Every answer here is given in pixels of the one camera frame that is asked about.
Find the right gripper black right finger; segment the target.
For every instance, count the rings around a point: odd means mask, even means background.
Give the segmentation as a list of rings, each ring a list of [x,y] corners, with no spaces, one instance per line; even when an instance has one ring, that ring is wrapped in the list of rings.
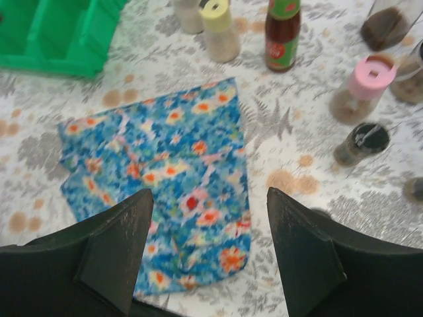
[[[270,188],[290,316],[421,316],[422,251],[354,231]]]

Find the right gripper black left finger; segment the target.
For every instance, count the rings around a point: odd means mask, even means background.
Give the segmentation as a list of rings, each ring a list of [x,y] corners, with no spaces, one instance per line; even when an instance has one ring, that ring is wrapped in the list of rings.
[[[66,229],[1,247],[1,315],[127,316],[152,210],[144,189]]]

